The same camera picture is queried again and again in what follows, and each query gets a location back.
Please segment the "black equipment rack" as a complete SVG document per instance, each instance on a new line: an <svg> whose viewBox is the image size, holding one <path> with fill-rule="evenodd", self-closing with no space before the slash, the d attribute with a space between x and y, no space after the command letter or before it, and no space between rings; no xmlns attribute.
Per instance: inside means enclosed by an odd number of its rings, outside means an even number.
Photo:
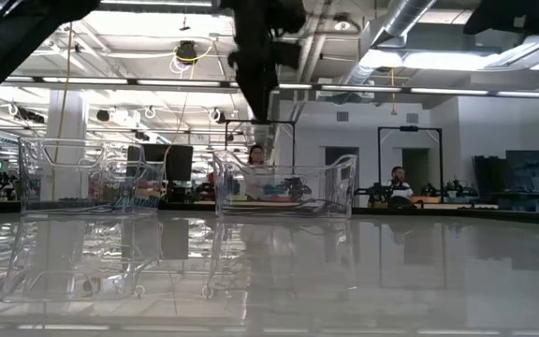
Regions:
<svg viewBox="0 0 539 337"><path fill-rule="evenodd" d="M505 158L477 155L472 162L481 198L539 199L539 150L507 150Z"/></svg>

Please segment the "black fork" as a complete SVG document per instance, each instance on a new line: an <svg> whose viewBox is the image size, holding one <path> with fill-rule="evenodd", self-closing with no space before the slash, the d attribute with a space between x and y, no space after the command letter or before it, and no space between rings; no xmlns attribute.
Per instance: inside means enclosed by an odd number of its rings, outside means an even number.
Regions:
<svg viewBox="0 0 539 337"><path fill-rule="evenodd" d="M281 212L289 216L306 217L335 217L348 218L351 216L351 206L324 199L311 199L289 206L272 207L273 212Z"/></svg>

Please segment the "black metal table frame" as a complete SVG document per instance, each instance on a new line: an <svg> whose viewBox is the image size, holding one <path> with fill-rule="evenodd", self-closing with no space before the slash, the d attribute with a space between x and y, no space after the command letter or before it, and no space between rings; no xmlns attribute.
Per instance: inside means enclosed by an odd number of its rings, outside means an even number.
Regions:
<svg viewBox="0 0 539 337"><path fill-rule="evenodd" d="M19 213L21 203L18 201L0 201L0 213ZM362 216L439 216L439 217L465 217L488 220L510 221L528 224L539 224L539 212L513 212L493 209L460 208L460 209L368 209L353 208L352 215Z"/></svg>

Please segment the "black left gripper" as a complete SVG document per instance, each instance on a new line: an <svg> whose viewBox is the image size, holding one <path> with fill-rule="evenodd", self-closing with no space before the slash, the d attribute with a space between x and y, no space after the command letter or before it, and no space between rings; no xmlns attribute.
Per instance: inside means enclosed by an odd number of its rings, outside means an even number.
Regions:
<svg viewBox="0 0 539 337"><path fill-rule="evenodd" d="M306 24L303 0L220 0L220 9L233 12L237 49L228 55L228 64L240 70L240 90L254 117L267 121L275 69L246 67L281 65L299 69L301 46L281 37L298 33Z"/></svg>

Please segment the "long ceiling light strip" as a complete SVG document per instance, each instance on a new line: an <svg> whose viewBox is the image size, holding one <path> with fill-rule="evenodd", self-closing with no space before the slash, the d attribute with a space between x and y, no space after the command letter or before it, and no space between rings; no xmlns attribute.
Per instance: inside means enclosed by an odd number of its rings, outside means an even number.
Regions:
<svg viewBox="0 0 539 337"><path fill-rule="evenodd" d="M87 78L87 77L26 77L10 76L3 84L78 84L78 85L132 85L132 86L167 86L167 87L204 87L204 88L238 88L234 81L195 81L195 80L144 80L120 78Z"/></svg>
<svg viewBox="0 0 539 337"><path fill-rule="evenodd" d="M401 95L457 95L457 96L488 96L499 98L539 99L537 91L496 91L460 88L427 88L400 86L365 86L318 83L281 83L280 90L329 91L356 94L401 94Z"/></svg>

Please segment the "white pillar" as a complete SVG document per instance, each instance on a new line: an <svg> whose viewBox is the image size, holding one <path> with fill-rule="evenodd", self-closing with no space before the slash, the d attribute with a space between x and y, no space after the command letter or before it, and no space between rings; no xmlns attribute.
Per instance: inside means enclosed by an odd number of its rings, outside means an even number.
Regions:
<svg viewBox="0 0 539 337"><path fill-rule="evenodd" d="M78 91L50 91L45 152L53 163L45 166L41 198L47 201L84 198L88 183L81 168L90 105Z"/></svg>

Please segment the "black monitor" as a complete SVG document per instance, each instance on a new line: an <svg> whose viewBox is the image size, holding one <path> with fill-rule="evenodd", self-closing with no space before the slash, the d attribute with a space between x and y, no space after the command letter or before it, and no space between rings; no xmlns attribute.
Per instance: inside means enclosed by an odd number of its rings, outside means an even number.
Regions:
<svg viewBox="0 0 539 337"><path fill-rule="evenodd" d="M191 180L194 148L187 145L142 144L128 147L128 176L137 173L142 181L162 180L186 182Z"/></svg>

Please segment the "person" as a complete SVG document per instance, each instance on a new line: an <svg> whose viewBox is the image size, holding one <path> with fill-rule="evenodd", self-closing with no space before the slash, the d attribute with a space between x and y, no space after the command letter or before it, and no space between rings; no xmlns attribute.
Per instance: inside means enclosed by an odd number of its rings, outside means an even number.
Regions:
<svg viewBox="0 0 539 337"><path fill-rule="evenodd" d="M387 186L390 188L388 207L390 209L413 208L412 201L414 191L405 179L405 171L401 166L391 170L391 178Z"/></svg>
<svg viewBox="0 0 539 337"><path fill-rule="evenodd" d="M264 165L263 147L253 145L249 150L248 169L244 172L244 192L248 200L260 200L264 197L264 187L270 183L269 172Z"/></svg>

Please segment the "silver ceiling duct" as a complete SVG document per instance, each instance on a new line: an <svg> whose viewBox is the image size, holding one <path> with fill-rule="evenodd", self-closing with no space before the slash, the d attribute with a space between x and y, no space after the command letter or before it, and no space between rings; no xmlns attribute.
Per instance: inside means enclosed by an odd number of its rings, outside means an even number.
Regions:
<svg viewBox="0 0 539 337"><path fill-rule="evenodd" d="M400 67L401 57L396 52L382 51L379 47L391 39L402 39L405 45L407 34L436 2L391 0L384 15L365 24L359 35L358 61L341 84L362 85L379 68Z"/></svg>

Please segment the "clear plastic bin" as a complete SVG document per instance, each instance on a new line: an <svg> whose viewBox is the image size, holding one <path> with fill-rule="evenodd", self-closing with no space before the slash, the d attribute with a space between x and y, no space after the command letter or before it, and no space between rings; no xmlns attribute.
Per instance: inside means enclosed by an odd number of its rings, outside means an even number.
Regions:
<svg viewBox="0 0 539 337"><path fill-rule="evenodd" d="M158 209L162 166L142 145L91 139L21 138L25 214L128 215Z"/></svg>
<svg viewBox="0 0 539 337"><path fill-rule="evenodd" d="M311 199L324 199L353 207L357 156L346 154L328 166L271 166L264 197L248 200L244 172L248 164L229 151L213 154L215 210L218 215L289 216L272 207L294 205Z"/></svg>

